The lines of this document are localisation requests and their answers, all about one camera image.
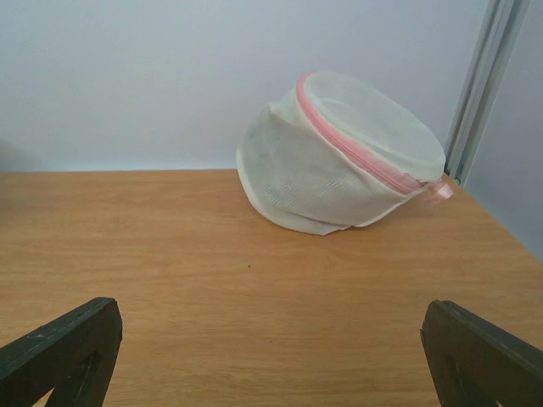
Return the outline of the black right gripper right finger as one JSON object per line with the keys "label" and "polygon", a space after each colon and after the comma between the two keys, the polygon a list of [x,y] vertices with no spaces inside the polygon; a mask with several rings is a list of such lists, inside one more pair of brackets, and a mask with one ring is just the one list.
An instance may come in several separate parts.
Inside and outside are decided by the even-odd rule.
{"label": "black right gripper right finger", "polygon": [[421,342],[442,406],[541,406],[542,351],[451,301],[434,300]]}

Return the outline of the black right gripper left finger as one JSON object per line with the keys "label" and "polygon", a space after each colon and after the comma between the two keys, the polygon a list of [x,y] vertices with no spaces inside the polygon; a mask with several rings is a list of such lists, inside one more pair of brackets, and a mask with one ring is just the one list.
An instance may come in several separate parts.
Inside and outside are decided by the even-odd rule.
{"label": "black right gripper left finger", "polygon": [[1,347],[1,405],[101,406],[122,341],[113,298],[94,298]]}

